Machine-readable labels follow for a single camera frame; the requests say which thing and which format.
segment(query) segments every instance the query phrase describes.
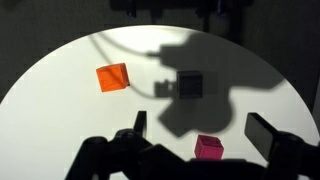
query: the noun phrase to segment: white circular table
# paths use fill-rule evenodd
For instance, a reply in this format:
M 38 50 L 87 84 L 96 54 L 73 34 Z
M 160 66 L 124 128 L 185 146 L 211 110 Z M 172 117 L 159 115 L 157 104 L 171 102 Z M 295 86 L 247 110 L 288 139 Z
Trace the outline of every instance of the white circular table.
M 130 86 L 102 93 L 96 69 L 126 63 Z M 200 70 L 202 99 L 175 96 L 176 71 Z M 0 105 L 0 179 L 64 179 L 83 140 L 131 128 L 146 110 L 146 139 L 184 160 L 198 134 L 220 138 L 223 158 L 266 161 L 244 135 L 248 112 L 316 145 L 313 118 L 294 88 L 248 50 L 206 33 L 134 26 L 95 33 L 48 54 Z

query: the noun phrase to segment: cube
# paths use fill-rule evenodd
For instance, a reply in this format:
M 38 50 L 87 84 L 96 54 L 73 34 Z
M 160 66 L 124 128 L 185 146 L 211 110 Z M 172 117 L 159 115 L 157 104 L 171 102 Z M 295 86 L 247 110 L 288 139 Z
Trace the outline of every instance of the cube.
M 179 99 L 202 98 L 202 74 L 199 71 L 178 71 L 177 91 Z
M 103 66 L 96 72 L 102 92 L 124 89 L 129 86 L 127 68 L 124 63 Z
M 223 150 L 224 148 L 218 138 L 198 135 L 197 144 L 194 150 L 197 159 L 220 160 Z

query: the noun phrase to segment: orange cube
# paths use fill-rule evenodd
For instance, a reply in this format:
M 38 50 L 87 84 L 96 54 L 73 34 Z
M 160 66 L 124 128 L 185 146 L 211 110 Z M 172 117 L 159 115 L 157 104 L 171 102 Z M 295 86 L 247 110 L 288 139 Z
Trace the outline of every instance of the orange cube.
M 129 86 L 129 78 L 125 63 L 103 66 L 96 70 L 101 91 L 114 91 Z

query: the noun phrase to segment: dark background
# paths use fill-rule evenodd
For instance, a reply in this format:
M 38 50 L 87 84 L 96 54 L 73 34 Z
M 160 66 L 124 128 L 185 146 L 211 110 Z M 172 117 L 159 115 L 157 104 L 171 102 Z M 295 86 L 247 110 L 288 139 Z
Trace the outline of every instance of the dark background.
M 193 3 L 181 1 L 175 8 L 157 0 L 151 10 L 138 4 L 136 19 L 111 7 L 113 2 L 0 0 L 0 101 L 29 67 L 72 40 L 115 27 L 157 24 L 207 31 L 244 46 L 276 68 L 312 111 L 320 72 L 320 1 L 255 0 L 225 16 L 202 18 L 214 8 L 200 3 L 195 13 L 199 7 Z

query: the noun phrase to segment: black cube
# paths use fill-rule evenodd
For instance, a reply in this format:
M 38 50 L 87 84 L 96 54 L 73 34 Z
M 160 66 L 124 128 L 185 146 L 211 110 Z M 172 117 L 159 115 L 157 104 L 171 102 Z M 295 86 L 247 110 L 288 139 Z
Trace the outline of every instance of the black cube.
M 200 71 L 178 71 L 177 91 L 179 99 L 202 98 L 202 79 Z

